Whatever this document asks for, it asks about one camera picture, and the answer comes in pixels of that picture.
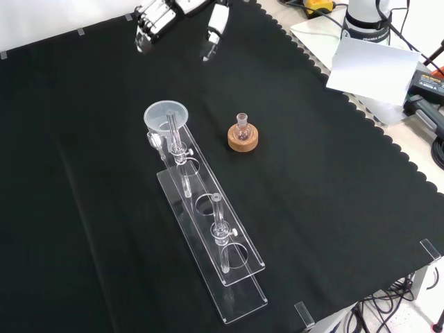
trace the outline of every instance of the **white paper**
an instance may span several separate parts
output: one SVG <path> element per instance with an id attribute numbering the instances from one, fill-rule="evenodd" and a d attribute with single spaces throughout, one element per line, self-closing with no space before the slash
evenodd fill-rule
<path id="1" fill-rule="evenodd" d="M 327 87 L 403 105 L 420 54 L 345 37 L 332 59 Z"/>
<path id="2" fill-rule="evenodd" d="M 338 7 L 329 16 L 343 22 L 346 8 Z M 291 32 L 326 66 L 332 69 L 332 58 L 341 41 L 341 28 L 324 16 L 292 26 Z"/>

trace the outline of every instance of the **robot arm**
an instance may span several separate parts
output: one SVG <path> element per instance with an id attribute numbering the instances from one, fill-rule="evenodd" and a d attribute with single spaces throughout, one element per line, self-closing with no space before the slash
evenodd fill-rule
<path id="1" fill-rule="evenodd" d="M 184 16 L 195 15 L 212 0 L 147 0 L 136 7 L 137 50 L 147 54 L 168 29 Z M 228 21 L 230 0 L 216 0 L 202 49 L 203 61 L 216 52 Z"/>
<path id="2" fill-rule="evenodd" d="M 391 23 L 390 2 L 391 0 L 350 0 L 342 35 L 387 44 Z"/>

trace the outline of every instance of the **plastic funnel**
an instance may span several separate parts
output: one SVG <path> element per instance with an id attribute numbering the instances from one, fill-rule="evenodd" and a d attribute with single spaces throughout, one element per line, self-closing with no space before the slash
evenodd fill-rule
<path id="1" fill-rule="evenodd" d="M 146 109 L 144 121 L 148 129 L 154 130 L 163 137 L 170 137 L 167 112 L 171 110 L 176 113 L 178 129 L 185 125 L 188 120 L 188 110 L 182 104 L 175 101 L 160 101 L 152 104 Z"/>

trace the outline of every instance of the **robotic hand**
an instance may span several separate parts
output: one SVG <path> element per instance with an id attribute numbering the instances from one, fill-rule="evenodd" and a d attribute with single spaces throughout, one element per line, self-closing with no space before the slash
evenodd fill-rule
<path id="1" fill-rule="evenodd" d="M 167 30 L 184 16 L 192 16 L 212 0 L 146 0 L 136 7 L 137 50 L 147 54 Z M 202 47 L 202 60 L 208 61 L 216 52 L 228 21 L 230 0 L 216 0 Z"/>

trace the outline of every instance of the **white floor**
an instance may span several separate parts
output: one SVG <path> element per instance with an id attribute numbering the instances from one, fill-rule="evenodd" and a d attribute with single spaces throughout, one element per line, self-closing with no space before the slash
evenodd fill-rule
<path id="1" fill-rule="evenodd" d="M 439 270 L 440 281 L 438 285 L 430 290 L 427 287 L 433 285 L 436 279 L 434 267 Z M 389 301 L 378 301 L 379 307 L 382 309 L 389 309 Z M 427 272 L 425 282 L 420 295 L 417 300 L 413 302 L 402 301 L 400 308 L 396 314 L 388 322 L 388 328 L 392 333 L 429 333 L 433 332 L 431 326 L 438 321 L 439 316 L 444 310 L 444 260 L 437 261 Z M 350 317 L 348 314 L 341 322 L 336 333 L 347 332 L 347 322 Z M 370 333 L 376 333 L 381 325 L 381 318 L 376 312 L 372 302 L 366 302 L 364 308 L 364 318 L 366 320 Z M 350 332 L 355 328 L 355 320 L 350 324 Z M 380 333 L 387 333 L 385 328 L 380 330 Z"/>

